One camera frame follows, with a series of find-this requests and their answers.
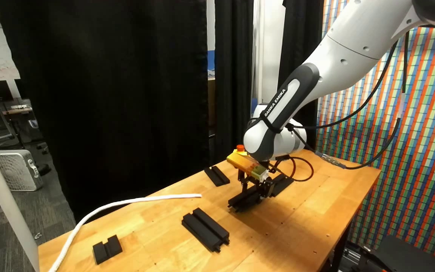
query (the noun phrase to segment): colorful striped backdrop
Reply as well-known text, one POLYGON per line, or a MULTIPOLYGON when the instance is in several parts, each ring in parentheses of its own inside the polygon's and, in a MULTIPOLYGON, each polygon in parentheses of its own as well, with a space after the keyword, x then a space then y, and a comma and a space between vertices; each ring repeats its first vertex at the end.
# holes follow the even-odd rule
MULTIPOLYGON (((325 0, 323 35, 346 0, 325 0)), ((379 91, 356 117, 318 131, 319 150, 353 162, 371 159, 392 134, 398 113, 404 60, 403 39, 379 91)), ((410 31, 406 108, 391 147, 373 167, 379 180, 364 200, 349 239, 377 248, 394 235, 435 255, 435 28, 410 31)), ((386 54, 367 76, 348 90, 319 100, 318 123, 352 113, 369 95, 386 54)))

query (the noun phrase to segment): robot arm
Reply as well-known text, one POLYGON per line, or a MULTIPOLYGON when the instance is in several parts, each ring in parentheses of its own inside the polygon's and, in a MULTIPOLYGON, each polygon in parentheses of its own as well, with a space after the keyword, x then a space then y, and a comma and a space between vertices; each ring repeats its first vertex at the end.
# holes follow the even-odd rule
MULTIPOLYGON (((258 107, 244 145, 258 161, 287 155, 302 148, 300 140, 283 129, 307 103, 354 85, 372 69, 388 48, 406 31, 435 24, 435 0, 350 0, 320 45, 286 79, 263 110, 258 107)), ((297 130, 306 138, 303 129, 297 130)))

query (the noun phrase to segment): white cable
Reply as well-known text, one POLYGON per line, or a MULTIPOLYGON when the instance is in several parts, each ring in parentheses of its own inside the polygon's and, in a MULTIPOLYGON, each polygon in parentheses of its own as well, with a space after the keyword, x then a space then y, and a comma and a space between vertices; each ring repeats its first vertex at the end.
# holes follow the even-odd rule
POLYGON ((76 224, 76 227, 73 231, 71 231, 71 234, 69 234, 67 241, 65 242, 65 245, 62 248, 62 251, 60 252, 60 255, 58 256, 57 260, 53 263, 50 270, 48 272, 56 272, 58 270, 58 267, 62 264, 63 259, 65 258, 65 255, 69 249, 69 246, 71 245, 71 242, 75 238, 76 234, 80 230, 80 228, 83 226, 83 224, 90 219, 93 215, 96 215, 98 212, 101 212, 102 210, 119 206, 119 205, 126 205, 130 203, 136 203, 136 202, 145 202, 145 201, 154 201, 154 200, 163 200, 163 199, 173 199, 173 198, 201 198, 202 195, 200 193, 185 193, 182 195, 167 195, 167 196, 148 196, 146 198, 133 198, 128 200, 122 200, 117 201, 114 203, 110 203, 107 205, 103 205, 100 208, 95 209, 93 212, 90 212, 88 215, 86 215, 78 224, 76 224))

